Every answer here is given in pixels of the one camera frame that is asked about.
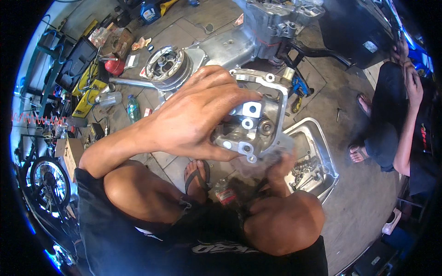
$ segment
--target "yellow funnel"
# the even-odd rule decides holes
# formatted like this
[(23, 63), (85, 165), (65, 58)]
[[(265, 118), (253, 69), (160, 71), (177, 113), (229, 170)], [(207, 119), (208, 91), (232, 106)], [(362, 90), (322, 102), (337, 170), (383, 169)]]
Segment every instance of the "yellow funnel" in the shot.
[(178, 1), (178, 0), (171, 0), (169, 2), (160, 4), (161, 17), (166, 13), (166, 11), (170, 8), (170, 6), (173, 5), (176, 1)]

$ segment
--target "cardboard box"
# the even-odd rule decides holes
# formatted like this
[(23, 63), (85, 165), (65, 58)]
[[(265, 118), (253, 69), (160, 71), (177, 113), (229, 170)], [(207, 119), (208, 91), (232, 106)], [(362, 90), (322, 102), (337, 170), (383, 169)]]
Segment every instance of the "cardboard box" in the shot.
[(134, 41), (135, 37), (126, 28), (116, 29), (107, 37), (100, 55), (126, 59)]
[(69, 177), (74, 180), (74, 170), (80, 163), (84, 149), (80, 139), (58, 139), (55, 147), (55, 157), (63, 156)]

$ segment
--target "yellow toolbox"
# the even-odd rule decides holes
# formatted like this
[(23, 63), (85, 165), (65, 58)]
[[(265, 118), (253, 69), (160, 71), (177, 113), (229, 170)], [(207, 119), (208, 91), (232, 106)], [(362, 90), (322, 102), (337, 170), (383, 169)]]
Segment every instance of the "yellow toolbox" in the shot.
[[(86, 87), (89, 78), (89, 67), (91, 69), (91, 79), (93, 79), (91, 83), (92, 89), (87, 91), (81, 91), (80, 88)], [(88, 104), (87, 98), (90, 103), (95, 103), (95, 97), (100, 93), (100, 91), (107, 85), (107, 83), (96, 78), (98, 75), (98, 67), (96, 64), (91, 64), (84, 74), (81, 76), (80, 81), (75, 86), (72, 91), (72, 96), (82, 96), (81, 100), (78, 102), (77, 107), (74, 109), (72, 113), (72, 117), (85, 118), (86, 115), (91, 111), (92, 105)]]

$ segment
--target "foot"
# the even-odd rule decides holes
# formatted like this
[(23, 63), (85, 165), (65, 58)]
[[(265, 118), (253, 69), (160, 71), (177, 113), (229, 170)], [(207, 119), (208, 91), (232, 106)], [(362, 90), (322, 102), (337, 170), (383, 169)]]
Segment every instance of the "foot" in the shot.
[[(199, 170), (201, 174), (201, 178), (206, 181), (206, 171), (204, 170), (204, 164), (201, 160), (193, 160), (184, 169), (184, 182), (187, 181), (189, 176), (195, 171)], [(192, 182), (187, 189), (187, 195), (190, 196), (193, 200), (204, 204), (207, 200), (206, 193), (204, 192), (201, 184), (199, 183), (198, 177), (194, 177)]]
[(368, 117), (371, 116), (371, 101), (364, 94), (360, 94), (358, 98), (359, 103), (361, 104), (362, 109)]
[[(359, 149), (365, 154), (366, 158), (364, 158), (364, 156), (362, 156), (362, 154), (357, 152), (357, 150), (359, 150)], [(365, 149), (365, 147), (353, 146), (350, 148), (350, 158), (353, 161), (353, 163), (359, 163), (369, 157), (370, 156), (367, 154), (367, 150)]]

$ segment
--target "tire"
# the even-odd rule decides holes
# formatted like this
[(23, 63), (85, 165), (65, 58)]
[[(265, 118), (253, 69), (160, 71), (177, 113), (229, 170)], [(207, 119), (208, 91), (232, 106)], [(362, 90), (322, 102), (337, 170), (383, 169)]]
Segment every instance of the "tire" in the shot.
[(32, 164), (32, 167), (30, 169), (30, 181), (32, 183), (31, 187), (33, 190), (33, 198), (35, 198), (40, 205), (42, 205), (42, 206), (47, 205), (47, 202), (43, 200), (43, 197), (41, 196), (40, 193), (34, 194), (34, 192), (39, 188), (39, 186), (35, 185), (35, 170), (37, 169), (38, 164), (40, 164), (41, 162), (52, 163), (61, 172), (61, 175), (63, 177), (63, 181), (65, 182), (65, 196), (64, 196), (63, 200), (61, 202), (59, 202), (59, 205), (60, 205), (60, 208), (66, 207), (69, 203), (70, 198), (71, 198), (71, 185), (69, 182), (69, 178), (68, 178), (65, 170), (63, 169), (63, 167), (60, 165), (60, 163), (56, 159), (53, 159), (53, 158), (50, 158), (47, 156), (39, 157), (36, 160), (34, 160), (34, 163)]

